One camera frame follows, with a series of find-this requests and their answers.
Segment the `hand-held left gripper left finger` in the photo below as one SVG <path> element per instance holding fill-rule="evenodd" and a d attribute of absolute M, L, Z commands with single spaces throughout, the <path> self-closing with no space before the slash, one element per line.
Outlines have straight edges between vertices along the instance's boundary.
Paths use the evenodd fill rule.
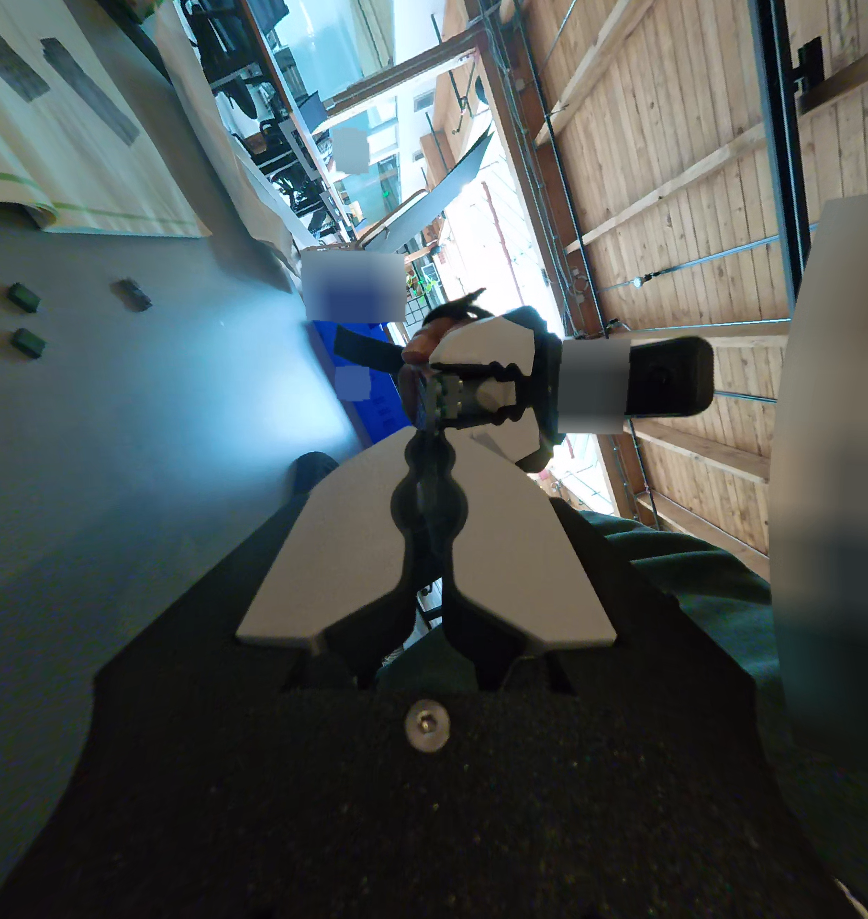
<path fill-rule="evenodd" d="M 325 653 L 359 684 L 412 633 L 418 592 L 438 579 L 417 516 L 401 429 L 313 487 L 236 637 L 248 645 Z"/>

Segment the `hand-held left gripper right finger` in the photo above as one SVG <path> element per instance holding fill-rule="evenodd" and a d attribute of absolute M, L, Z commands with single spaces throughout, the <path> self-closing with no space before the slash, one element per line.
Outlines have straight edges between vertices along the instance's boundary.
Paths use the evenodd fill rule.
<path fill-rule="evenodd" d="M 479 684 L 501 685 L 521 658 L 612 647 L 601 599 L 528 474 L 459 431 L 434 447 L 442 626 Z"/>

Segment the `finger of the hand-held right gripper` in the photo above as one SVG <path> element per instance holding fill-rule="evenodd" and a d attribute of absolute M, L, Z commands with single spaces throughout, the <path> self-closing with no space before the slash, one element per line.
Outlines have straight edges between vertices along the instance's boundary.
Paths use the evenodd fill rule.
<path fill-rule="evenodd" d="M 543 317 L 533 310 L 456 325 L 432 351 L 432 369 L 463 379 L 527 381 L 550 338 Z"/>
<path fill-rule="evenodd" d="M 526 408 L 518 420 L 507 418 L 500 425 L 473 427 L 470 438 L 527 474 L 545 469 L 545 442 L 532 407 Z"/>

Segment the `grey desk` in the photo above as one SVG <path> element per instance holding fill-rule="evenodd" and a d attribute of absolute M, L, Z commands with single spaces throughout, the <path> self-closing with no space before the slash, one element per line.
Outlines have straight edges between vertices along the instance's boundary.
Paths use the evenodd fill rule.
<path fill-rule="evenodd" d="M 96 673 L 284 505 L 300 455 L 360 446 L 172 86 L 98 2 L 67 7 L 211 235 L 50 234 L 0 206 L 0 887 L 76 768 Z"/>

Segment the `person's right hand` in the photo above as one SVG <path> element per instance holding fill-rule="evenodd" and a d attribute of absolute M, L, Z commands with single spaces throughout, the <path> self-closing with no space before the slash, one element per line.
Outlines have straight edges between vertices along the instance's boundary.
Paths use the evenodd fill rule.
<path fill-rule="evenodd" d="M 432 375 L 429 359 L 439 341 L 435 325 L 428 324 L 417 331 L 402 351 L 403 365 L 396 374 L 396 389 L 405 415 L 414 426 Z"/>

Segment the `blue crate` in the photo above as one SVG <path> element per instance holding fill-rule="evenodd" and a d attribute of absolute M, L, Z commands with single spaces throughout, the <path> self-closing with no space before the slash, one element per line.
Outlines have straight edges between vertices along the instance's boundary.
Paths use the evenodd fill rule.
<path fill-rule="evenodd" d="M 310 322 L 313 349 L 367 445 L 409 426 L 396 388 L 401 348 L 385 325 Z"/>

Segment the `person's green sweater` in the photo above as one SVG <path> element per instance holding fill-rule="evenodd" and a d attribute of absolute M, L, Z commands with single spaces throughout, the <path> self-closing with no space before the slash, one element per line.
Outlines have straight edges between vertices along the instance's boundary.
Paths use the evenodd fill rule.
<path fill-rule="evenodd" d="M 624 600 L 624 640 L 710 711 L 786 729 L 771 589 L 737 557 L 707 542 L 635 521 L 551 505 L 599 593 Z"/>

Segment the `open instruction booklet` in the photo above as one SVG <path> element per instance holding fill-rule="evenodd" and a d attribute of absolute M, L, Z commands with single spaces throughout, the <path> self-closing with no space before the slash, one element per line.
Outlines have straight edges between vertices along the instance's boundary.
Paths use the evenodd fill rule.
<path fill-rule="evenodd" d="M 210 235 L 58 1 L 0 1 L 0 204 L 51 233 Z"/>

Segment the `black ceiling rail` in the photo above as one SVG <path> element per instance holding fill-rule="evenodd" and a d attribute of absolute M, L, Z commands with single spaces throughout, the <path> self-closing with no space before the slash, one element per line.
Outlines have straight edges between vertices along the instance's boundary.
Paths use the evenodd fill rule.
<path fill-rule="evenodd" d="M 785 3 L 749 1 L 748 9 L 789 314 L 794 316 L 812 245 L 797 97 L 824 78 L 822 41 L 806 42 L 793 61 Z"/>

